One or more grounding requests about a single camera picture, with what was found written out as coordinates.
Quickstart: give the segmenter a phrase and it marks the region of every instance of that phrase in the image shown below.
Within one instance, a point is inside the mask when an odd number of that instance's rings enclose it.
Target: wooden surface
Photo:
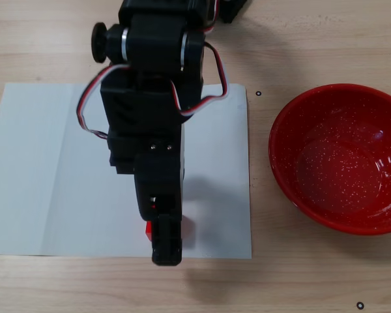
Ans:
[[[0,0],[0,98],[6,82],[87,82],[89,37],[121,0]],[[254,0],[210,36],[248,90],[253,260],[0,257],[0,313],[391,313],[391,235],[328,230],[285,199],[268,134],[301,92],[359,83],[391,94],[391,0]],[[210,54],[205,82],[217,83]],[[257,97],[256,91],[263,95]]]

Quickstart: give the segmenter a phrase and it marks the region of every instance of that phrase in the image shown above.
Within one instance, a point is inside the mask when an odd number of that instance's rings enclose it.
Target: white sheet of paper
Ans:
[[[0,254],[150,256],[134,178],[75,114],[83,85],[8,84],[0,105]],[[205,86],[204,94],[221,87]],[[185,124],[183,256],[251,258],[246,92]],[[85,112],[107,131],[99,93]]]

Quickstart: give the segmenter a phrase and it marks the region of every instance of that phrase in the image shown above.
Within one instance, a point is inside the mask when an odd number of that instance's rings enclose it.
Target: black knob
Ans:
[[[94,26],[91,35],[91,51],[93,52],[94,61],[104,63],[106,60],[106,32],[107,27],[104,23],[97,23]]]

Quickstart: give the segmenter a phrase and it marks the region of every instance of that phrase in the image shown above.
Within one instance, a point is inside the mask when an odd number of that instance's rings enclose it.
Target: bowl rim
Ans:
[[[269,162],[271,165],[271,170],[275,176],[275,179],[277,183],[279,184],[280,188],[282,189],[283,193],[288,197],[288,199],[296,206],[298,207],[304,214],[309,216],[310,218],[314,219],[316,222],[325,225],[329,228],[332,228],[334,230],[342,231],[345,233],[351,233],[354,235],[382,235],[385,233],[391,233],[391,226],[381,227],[377,229],[369,229],[369,228],[358,228],[353,226],[346,226],[343,224],[339,224],[337,222],[334,222],[333,220],[327,219],[317,213],[315,213],[312,209],[310,209],[299,197],[295,195],[295,193],[292,191],[292,188],[285,183],[283,180],[283,175],[277,165],[276,159],[275,159],[275,150],[276,150],[276,135],[278,133],[278,129],[282,123],[282,121],[285,119],[288,112],[297,106],[299,103],[301,103],[303,100],[308,98],[309,96],[313,95],[318,92],[322,91],[333,91],[333,90],[345,90],[345,91],[363,91],[366,93],[369,93],[371,95],[375,95],[378,97],[383,98],[388,103],[391,104],[391,96],[379,91],[374,88],[366,87],[363,85],[356,85],[352,83],[335,83],[330,85],[323,85],[320,87],[316,87],[313,89],[310,89],[301,95],[294,98],[292,101],[290,101],[278,114],[277,118],[275,119],[275,122],[271,128],[270,136],[269,136],[269,143],[268,143],[268,155],[269,155]]]

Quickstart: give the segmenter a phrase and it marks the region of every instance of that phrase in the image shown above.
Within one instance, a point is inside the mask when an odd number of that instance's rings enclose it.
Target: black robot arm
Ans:
[[[231,22],[245,2],[124,0],[119,24],[94,27],[94,60],[103,63],[108,57],[112,64],[96,77],[102,80],[108,134],[89,130],[82,116],[96,82],[84,92],[77,114],[84,129],[107,139],[117,173],[134,175],[139,212],[152,226],[157,265],[178,265],[182,258],[182,128],[191,117],[183,112],[207,101],[201,99],[203,53],[205,46],[214,48],[205,33],[219,7],[220,16]]]

